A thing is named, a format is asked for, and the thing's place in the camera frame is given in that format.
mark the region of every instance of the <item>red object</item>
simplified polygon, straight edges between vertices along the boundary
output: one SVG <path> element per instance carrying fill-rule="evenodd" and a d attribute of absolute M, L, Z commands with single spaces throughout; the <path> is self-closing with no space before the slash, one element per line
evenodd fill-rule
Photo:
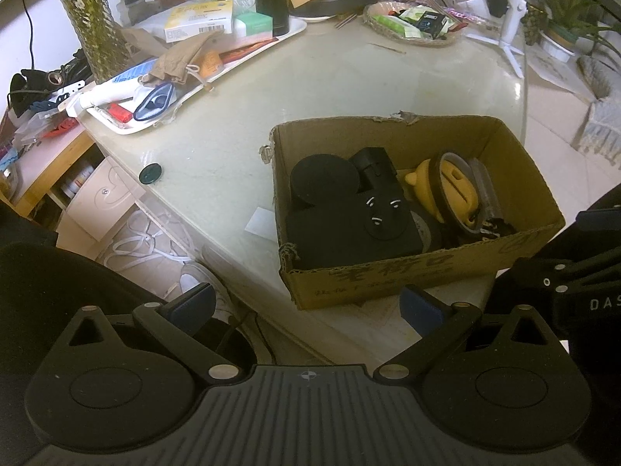
<path fill-rule="evenodd" d="M 79 123 L 80 122 L 77 119 L 73 117 L 67 117 L 57 126 L 56 129 L 52 130 L 51 132 L 45 133 L 42 138 L 52 138 L 53 136 L 62 135 L 63 133 L 74 129 L 74 127 L 76 127 Z"/>
<path fill-rule="evenodd" d="M 123 123 L 131 121 L 134 117 L 134 115 L 129 110 L 121 107 L 117 103 L 110 104 L 110 106 L 108 107 L 108 113 L 112 115 L 112 117 L 114 117 L 117 121 Z"/>
<path fill-rule="evenodd" d="M 224 52 L 223 54 L 220 54 L 220 59 L 222 60 L 224 64 L 232 63 L 233 61 L 237 61 L 238 59 L 246 57 L 251 52 L 254 52 L 263 46 L 271 44 L 272 42 L 278 42 L 278 39 L 274 37 L 271 40 L 265 40 L 264 42 L 259 42 L 258 44 L 248 45 L 247 47 L 242 47 L 241 49 L 235 49 L 234 51 Z"/>

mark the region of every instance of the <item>white tripod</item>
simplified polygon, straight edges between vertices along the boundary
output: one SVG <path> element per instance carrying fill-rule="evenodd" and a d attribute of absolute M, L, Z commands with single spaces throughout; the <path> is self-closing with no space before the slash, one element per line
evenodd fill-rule
<path fill-rule="evenodd" d="M 526 0 L 508 0 L 508 10 L 505 15 L 504 21 L 502 22 L 501 35 L 498 40 L 489 37 L 483 37 L 482 35 L 477 35 L 476 33 L 466 33 L 467 37 L 474 38 L 475 40 L 479 40 L 481 42 L 491 43 L 493 45 L 499 46 L 504 52 L 505 56 L 507 56 L 508 61 L 511 63 L 513 70 L 515 71 L 515 75 L 524 79 L 524 73 L 522 72 L 522 67 L 517 62 L 515 56 L 513 54 L 524 55 L 524 51 L 521 51 L 517 47 L 513 47 L 511 43 L 515 38 L 515 34 L 517 33 L 518 26 L 520 25 L 520 20 L 527 13 L 526 8 Z"/>

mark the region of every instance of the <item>triangular cutout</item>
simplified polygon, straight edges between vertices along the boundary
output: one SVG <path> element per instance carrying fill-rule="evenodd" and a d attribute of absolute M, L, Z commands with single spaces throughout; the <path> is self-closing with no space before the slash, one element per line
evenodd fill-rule
<path fill-rule="evenodd" d="M 80 324 L 76 334 L 73 335 L 73 338 L 69 342 L 69 346 L 75 347 L 76 345 L 97 344 L 103 341 L 104 338 L 99 332 L 94 320 L 86 317 Z"/>
<path fill-rule="evenodd" d="M 522 344 L 546 345 L 548 343 L 535 322 L 525 317 L 520 319 L 520 322 L 517 323 L 517 327 L 511 339 L 514 342 L 520 342 Z"/>

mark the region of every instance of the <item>silver screw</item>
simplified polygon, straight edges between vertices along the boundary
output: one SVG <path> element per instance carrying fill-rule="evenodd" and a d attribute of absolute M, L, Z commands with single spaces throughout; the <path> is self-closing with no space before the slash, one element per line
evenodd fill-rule
<path fill-rule="evenodd" d="M 209 376 L 216 380 L 228 380 L 239 373 L 239 368 L 231 364 L 216 364 L 209 369 Z"/>
<path fill-rule="evenodd" d="M 410 370 L 400 364 L 385 364 L 380 367 L 380 375 L 384 378 L 389 378 L 390 380 L 406 378 L 409 374 Z"/>

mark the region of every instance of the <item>barcode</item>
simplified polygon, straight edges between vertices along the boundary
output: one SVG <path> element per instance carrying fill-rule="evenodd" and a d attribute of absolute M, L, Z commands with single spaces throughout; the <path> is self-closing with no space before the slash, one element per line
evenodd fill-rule
<path fill-rule="evenodd" d="M 215 30 L 223 30 L 223 24 L 212 24 L 211 26 L 203 26 L 202 28 L 198 28 L 199 33 L 205 33 L 205 31 L 215 31 Z"/>

